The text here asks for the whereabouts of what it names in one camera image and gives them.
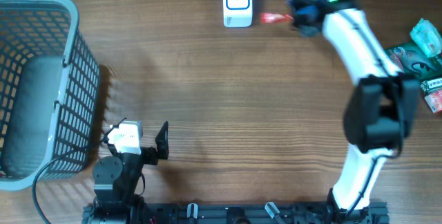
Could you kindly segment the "red Nescafe stick sachet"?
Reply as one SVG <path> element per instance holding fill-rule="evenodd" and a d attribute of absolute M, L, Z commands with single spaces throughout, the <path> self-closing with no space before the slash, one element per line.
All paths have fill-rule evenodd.
<path fill-rule="evenodd" d="M 294 18 L 288 14 L 263 12 L 260 14 L 260 22 L 262 24 L 274 24 L 292 21 Z"/>

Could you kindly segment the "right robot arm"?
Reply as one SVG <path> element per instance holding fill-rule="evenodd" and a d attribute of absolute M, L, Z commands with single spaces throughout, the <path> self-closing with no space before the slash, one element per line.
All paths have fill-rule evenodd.
<path fill-rule="evenodd" d="M 340 178 L 330 189 L 326 223 L 361 223 L 387 160 L 401 156 L 417 107 L 419 81 L 385 54 L 355 0 L 289 0 L 293 26 L 322 34 L 339 54 L 354 91 L 343 116 L 348 141 Z"/>

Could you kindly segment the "light green wipes packet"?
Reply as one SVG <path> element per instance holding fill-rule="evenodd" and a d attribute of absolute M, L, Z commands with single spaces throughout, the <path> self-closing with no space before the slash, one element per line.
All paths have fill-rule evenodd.
<path fill-rule="evenodd" d="M 410 37 L 427 57 L 434 57 L 441 53 L 441 36 L 427 19 L 419 20 L 411 30 Z"/>

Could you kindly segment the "pink Kleenex tissue pack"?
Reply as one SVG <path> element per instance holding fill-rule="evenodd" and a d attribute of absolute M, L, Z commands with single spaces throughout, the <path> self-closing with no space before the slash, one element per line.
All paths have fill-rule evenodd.
<path fill-rule="evenodd" d="M 429 93 L 424 100 L 433 113 L 442 111 L 442 89 Z"/>

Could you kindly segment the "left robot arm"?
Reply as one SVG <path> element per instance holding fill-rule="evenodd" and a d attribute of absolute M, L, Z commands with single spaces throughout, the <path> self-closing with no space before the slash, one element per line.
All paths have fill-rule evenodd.
<path fill-rule="evenodd" d="M 169 123 L 155 137 L 154 147 L 143 147 L 142 123 L 123 119 L 104 134 L 103 143 L 110 156 L 93 168 L 96 197 L 84 208 L 83 223 L 156 223 L 156 217 L 142 194 L 135 192 L 138 182 L 146 182 L 144 165 L 157 165 L 169 158 Z"/>

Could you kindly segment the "white green box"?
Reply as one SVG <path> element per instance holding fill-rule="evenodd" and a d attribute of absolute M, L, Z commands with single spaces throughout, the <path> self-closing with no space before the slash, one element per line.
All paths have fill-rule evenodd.
<path fill-rule="evenodd" d="M 425 80 L 421 82 L 421 90 L 424 95 L 430 94 L 431 92 L 440 90 L 442 88 L 442 78 L 434 78 L 432 80 Z"/>

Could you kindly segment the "green 3M gloves packet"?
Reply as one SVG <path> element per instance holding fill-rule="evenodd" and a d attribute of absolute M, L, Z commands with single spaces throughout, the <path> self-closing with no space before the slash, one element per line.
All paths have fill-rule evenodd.
<path fill-rule="evenodd" d="M 441 56 L 428 57 L 412 41 L 387 48 L 385 53 L 404 73 L 421 81 L 441 76 Z"/>

